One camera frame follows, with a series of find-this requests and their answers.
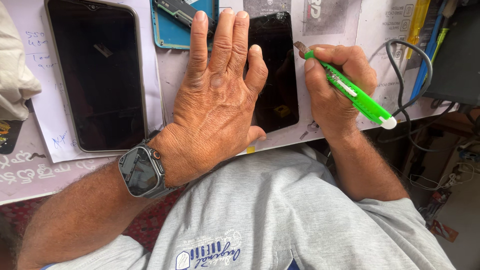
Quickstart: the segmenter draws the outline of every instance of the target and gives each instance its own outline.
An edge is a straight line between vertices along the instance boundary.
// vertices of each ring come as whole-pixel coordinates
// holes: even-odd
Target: white slider
[[[396,127],[396,120],[393,116],[385,120],[382,116],[378,117],[380,121],[382,121],[382,124],[380,125],[384,129],[392,129]]]
[[[345,91],[347,91],[349,94],[351,94],[354,97],[357,96],[357,93],[355,93],[350,87],[348,87],[348,85],[346,85],[344,82],[342,82],[342,80],[337,80],[336,82],[339,85],[341,85],[343,87],[343,89],[345,89]]]

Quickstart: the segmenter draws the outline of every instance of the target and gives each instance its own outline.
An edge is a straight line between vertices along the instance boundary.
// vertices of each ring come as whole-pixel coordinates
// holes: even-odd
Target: red patterned mat
[[[123,235],[128,235],[138,241],[146,249],[152,251],[160,229],[167,218],[170,209],[177,201],[184,188],[170,193],[163,201],[150,206],[140,213]],[[23,235],[30,217],[48,196],[29,199],[21,202],[10,203],[0,206],[0,215],[15,229],[19,235]]]

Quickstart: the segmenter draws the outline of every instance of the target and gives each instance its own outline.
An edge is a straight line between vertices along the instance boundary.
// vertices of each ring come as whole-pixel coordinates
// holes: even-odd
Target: phone screen
[[[249,47],[262,48],[268,68],[266,84],[258,95],[253,124],[266,133],[298,123],[297,79],[290,13],[278,12],[250,19]]]
[[[132,12],[80,0],[50,0],[47,8],[80,148],[140,143],[145,122]]]

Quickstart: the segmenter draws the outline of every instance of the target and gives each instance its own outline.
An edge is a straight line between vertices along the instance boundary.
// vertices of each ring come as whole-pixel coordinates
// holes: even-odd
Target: fingernail
[[[207,14],[204,12],[204,11],[198,11],[196,14],[195,14],[195,19],[197,19],[198,21],[203,21],[207,18]]]
[[[260,46],[258,46],[257,44],[253,44],[250,47],[250,49],[255,50],[255,51],[261,51],[262,50],[262,48],[260,48]]]
[[[305,61],[305,73],[307,73],[314,66],[315,60],[313,58],[309,58],[307,61]]]
[[[233,9],[231,9],[231,8],[224,9],[223,12],[226,12],[226,13],[232,14],[232,15],[235,14],[235,12],[233,12]]]
[[[237,13],[237,17],[239,17],[239,18],[243,18],[243,19],[244,19],[244,18],[246,18],[247,16],[248,16],[248,13],[245,12],[245,11],[239,11],[239,12]]]

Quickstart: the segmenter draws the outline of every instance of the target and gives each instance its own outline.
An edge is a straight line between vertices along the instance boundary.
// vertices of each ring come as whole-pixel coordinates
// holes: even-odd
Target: black smartwatch
[[[160,154],[146,145],[156,134],[158,132],[130,149],[119,160],[120,173],[128,191],[135,197],[155,199],[178,189],[165,187],[165,171]]]

